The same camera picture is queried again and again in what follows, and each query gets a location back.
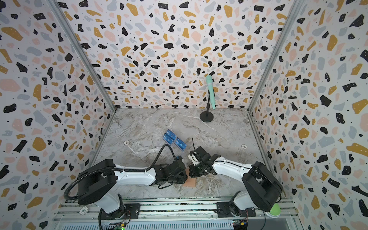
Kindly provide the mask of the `pink leather card holder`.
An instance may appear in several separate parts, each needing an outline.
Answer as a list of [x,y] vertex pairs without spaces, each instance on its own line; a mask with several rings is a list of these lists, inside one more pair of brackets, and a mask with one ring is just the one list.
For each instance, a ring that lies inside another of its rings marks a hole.
[[186,168],[186,175],[187,175],[187,179],[185,181],[185,183],[183,184],[184,187],[189,187],[189,188],[194,188],[196,185],[196,180],[195,178],[191,178],[189,175],[189,168]]

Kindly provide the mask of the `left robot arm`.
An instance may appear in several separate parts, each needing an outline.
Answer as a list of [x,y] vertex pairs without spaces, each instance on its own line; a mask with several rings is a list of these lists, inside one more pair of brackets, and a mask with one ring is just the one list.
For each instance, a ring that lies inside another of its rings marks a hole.
[[121,219],[128,214],[137,219],[139,205],[125,205],[122,195],[112,192],[114,187],[141,185],[164,189],[173,184],[184,184],[186,180],[186,166],[180,156],[171,164],[154,164],[146,169],[123,167],[107,159],[79,174],[78,204],[97,205],[100,219]]

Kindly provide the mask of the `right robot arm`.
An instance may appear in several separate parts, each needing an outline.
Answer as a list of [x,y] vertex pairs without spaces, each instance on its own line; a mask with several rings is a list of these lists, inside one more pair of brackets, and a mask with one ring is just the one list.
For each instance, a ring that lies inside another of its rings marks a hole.
[[191,151],[189,166],[191,178],[208,174],[225,175],[245,186],[228,202],[219,202],[216,213],[219,217],[246,217],[247,211],[258,208],[270,218],[278,218],[281,208],[278,204],[283,192],[281,183],[261,162],[243,164],[230,161],[218,154],[210,155],[202,147]]

